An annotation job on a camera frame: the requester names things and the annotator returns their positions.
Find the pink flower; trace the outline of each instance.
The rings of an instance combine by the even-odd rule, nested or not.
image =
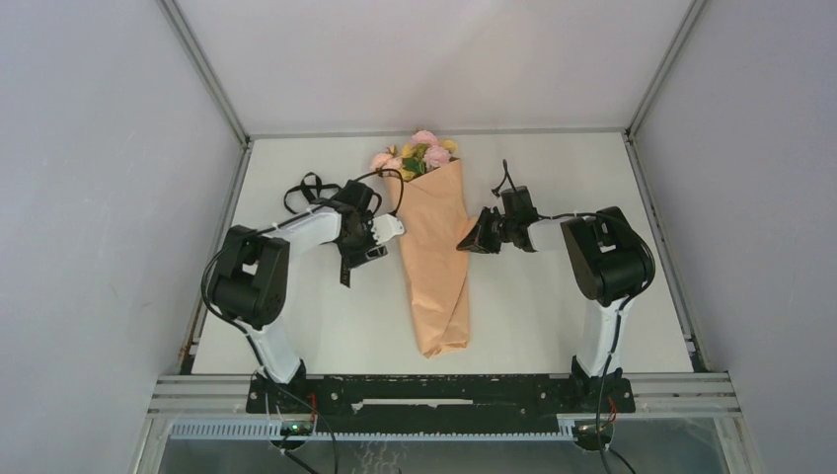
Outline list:
[[[370,168],[372,169],[372,171],[375,171],[378,168],[385,168],[387,162],[392,159],[393,156],[389,153],[378,153],[372,158],[372,166]]]
[[[419,143],[426,143],[430,146],[438,145],[439,139],[436,138],[436,135],[430,133],[427,130],[420,130],[417,131],[413,138],[410,139],[410,145],[418,145]]]
[[[424,163],[429,168],[438,168],[450,162],[450,152],[443,146],[433,145],[424,152]]]
[[[401,169],[401,166],[404,162],[401,160],[400,156],[396,156],[395,158],[390,158],[387,160],[386,164],[384,164],[384,168],[391,169],[391,170],[398,170]]]

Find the gray wall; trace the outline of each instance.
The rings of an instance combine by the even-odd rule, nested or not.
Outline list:
[[[624,126],[690,0],[180,3],[256,134]]]
[[[837,5],[710,2],[639,137],[715,369],[765,468],[837,447]]]
[[[0,5],[0,471],[127,469],[237,154],[153,1]]]

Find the bouquet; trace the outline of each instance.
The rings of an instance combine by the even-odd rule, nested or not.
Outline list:
[[[474,226],[465,210],[462,162],[453,140],[417,132],[399,153],[396,146],[372,158],[372,170],[396,169],[404,179],[398,216],[407,232],[399,239],[407,277],[413,327],[425,357],[468,347],[468,253],[456,245]],[[399,197],[398,178],[384,180],[390,199]]]

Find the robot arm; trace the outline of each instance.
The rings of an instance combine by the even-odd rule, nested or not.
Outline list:
[[[371,196],[365,185],[349,182],[332,199],[314,203],[282,224],[262,231],[235,226],[227,232],[207,288],[209,301],[222,319],[245,333],[273,381],[290,382],[302,365],[279,318],[290,261],[335,243],[342,256],[341,282],[348,285],[351,269],[387,255],[383,244],[404,233],[397,217],[372,215]]]
[[[618,207],[552,219],[538,214],[526,187],[505,190],[499,197],[504,213],[496,207],[484,208],[458,249],[499,253],[505,242],[525,252],[564,247],[578,289],[589,300],[572,373],[587,382],[607,375],[619,377],[619,342],[628,311],[633,297],[642,292],[654,274],[645,243]]]

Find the kraft paper wrapping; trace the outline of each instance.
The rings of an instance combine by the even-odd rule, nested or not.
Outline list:
[[[384,178],[392,203],[400,181]],[[418,350],[425,357],[465,349],[471,337],[468,252],[456,245],[474,226],[465,210],[462,162],[452,161],[405,183],[399,237]]]

